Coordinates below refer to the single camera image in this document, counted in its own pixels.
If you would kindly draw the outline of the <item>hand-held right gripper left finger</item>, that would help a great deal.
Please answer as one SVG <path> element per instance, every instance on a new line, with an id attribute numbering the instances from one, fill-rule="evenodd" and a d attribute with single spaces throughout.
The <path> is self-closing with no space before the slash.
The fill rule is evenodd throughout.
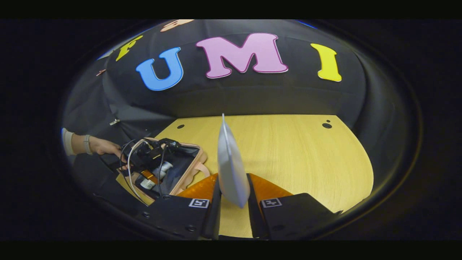
<path id="1" fill-rule="evenodd" d="M 218 240 L 221 189 L 218 174 L 202 179 L 176 196 L 164 195 L 137 215 L 150 231 L 178 240 Z"/>

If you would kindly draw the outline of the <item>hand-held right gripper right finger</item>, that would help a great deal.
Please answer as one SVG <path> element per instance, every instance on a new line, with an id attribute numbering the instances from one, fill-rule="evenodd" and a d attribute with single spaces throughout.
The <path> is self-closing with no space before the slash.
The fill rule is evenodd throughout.
<path id="1" fill-rule="evenodd" d="M 310 194 L 291 194 L 255 174 L 247 173 L 247 178 L 249 220 L 254 239 L 312 239 L 343 212 L 329 210 Z"/>

